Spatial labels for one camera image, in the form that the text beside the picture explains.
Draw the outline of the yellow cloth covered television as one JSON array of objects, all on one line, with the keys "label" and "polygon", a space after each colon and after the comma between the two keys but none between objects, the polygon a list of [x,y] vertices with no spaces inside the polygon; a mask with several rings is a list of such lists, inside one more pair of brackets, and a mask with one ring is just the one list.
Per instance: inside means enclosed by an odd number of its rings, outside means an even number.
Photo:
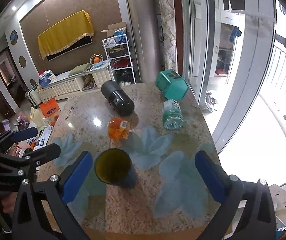
[{"label": "yellow cloth covered television", "polygon": [[90,14],[81,10],[52,25],[38,36],[40,55],[45,59],[70,48],[88,36],[94,36],[94,27]]}]

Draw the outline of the cardboard box on rack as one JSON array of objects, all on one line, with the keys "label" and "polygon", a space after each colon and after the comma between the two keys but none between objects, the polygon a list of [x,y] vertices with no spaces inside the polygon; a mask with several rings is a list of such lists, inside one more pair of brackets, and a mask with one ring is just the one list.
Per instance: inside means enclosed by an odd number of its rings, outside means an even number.
[{"label": "cardboard box on rack", "polygon": [[114,36],[114,32],[118,31],[121,28],[126,28],[126,22],[119,22],[119,23],[114,23],[108,25],[106,30],[102,30],[102,33],[105,33],[107,37],[112,37]]}]

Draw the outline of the fruit bowl with oranges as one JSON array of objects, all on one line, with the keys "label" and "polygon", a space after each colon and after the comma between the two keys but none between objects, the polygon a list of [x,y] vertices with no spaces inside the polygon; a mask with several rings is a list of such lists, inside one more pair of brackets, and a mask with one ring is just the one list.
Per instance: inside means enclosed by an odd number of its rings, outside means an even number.
[{"label": "fruit bowl with oranges", "polygon": [[103,65],[103,56],[101,54],[93,54],[90,58],[90,63],[94,68]]}]

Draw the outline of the black cylindrical jar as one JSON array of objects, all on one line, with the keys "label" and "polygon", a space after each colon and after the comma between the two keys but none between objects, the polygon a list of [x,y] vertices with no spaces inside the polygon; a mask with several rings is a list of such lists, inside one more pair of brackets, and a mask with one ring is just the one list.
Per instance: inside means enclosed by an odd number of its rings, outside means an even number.
[{"label": "black cylindrical jar", "polygon": [[133,113],[134,102],[115,81],[106,81],[101,92],[118,115],[129,116]]}]

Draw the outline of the white open cardboard box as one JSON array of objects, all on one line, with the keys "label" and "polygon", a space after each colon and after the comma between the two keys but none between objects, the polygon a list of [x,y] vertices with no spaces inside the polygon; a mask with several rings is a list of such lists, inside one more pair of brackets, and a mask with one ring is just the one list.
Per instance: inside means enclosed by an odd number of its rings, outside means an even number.
[{"label": "white open cardboard box", "polygon": [[276,184],[270,185],[269,190],[274,205],[276,228],[286,227],[286,191]]}]

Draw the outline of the orange paper bag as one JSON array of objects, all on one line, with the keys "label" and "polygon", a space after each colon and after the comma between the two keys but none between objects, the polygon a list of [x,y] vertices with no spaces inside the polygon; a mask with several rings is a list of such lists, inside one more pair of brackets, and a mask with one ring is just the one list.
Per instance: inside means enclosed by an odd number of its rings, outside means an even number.
[{"label": "orange paper bag", "polygon": [[60,116],[60,108],[57,101],[54,98],[51,98],[50,100],[41,103],[39,107],[48,123],[54,126]]}]

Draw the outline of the orange plastic cup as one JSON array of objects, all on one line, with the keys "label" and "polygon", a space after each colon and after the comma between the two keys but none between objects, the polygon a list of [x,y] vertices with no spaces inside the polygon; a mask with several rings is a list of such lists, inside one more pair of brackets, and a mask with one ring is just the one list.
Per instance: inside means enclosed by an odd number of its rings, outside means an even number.
[{"label": "orange plastic cup", "polygon": [[112,140],[128,139],[129,122],[126,120],[112,118],[108,122],[108,137]]}]

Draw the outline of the white tufted tv cabinet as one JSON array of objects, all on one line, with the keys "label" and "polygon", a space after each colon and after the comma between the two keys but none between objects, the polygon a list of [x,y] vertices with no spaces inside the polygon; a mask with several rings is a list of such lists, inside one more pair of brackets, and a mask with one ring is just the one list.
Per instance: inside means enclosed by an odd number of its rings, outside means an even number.
[{"label": "white tufted tv cabinet", "polygon": [[79,95],[83,92],[96,90],[111,80],[111,71],[108,61],[104,61],[99,67],[91,67],[75,75],[69,76],[70,72],[65,72],[57,76],[55,82],[51,82],[47,87],[38,91],[39,99],[45,102],[51,98],[56,100],[66,99]]}]

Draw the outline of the dark blue plastic cup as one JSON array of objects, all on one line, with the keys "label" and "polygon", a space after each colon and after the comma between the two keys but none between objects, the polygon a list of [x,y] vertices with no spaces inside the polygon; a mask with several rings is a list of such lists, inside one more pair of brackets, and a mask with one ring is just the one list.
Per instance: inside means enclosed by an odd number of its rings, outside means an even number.
[{"label": "dark blue plastic cup", "polygon": [[97,178],[105,184],[132,189],[136,185],[137,175],[130,156],[118,148],[102,152],[95,161]]}]

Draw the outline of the teal hexagonal box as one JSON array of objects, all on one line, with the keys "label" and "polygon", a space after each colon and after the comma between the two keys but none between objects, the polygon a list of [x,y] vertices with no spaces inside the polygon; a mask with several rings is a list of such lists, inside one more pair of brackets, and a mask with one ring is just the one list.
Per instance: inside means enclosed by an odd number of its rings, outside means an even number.
[{"label": "teal hexagonal box", "polygon": [[158,74],[155,85],[167,100],[176,101],[181,101],[189,88],[185,79],[170,69]]}]

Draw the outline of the patterned beige curtain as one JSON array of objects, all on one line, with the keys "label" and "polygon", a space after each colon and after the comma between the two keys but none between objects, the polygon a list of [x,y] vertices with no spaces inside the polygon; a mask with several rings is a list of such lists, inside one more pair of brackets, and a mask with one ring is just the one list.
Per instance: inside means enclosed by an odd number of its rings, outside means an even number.
[{"label": "patterned beige curtain", "polygon": [[159,0],[159,5],[164,38],[165,69],[177,72],[178,62],[174,0]]}]

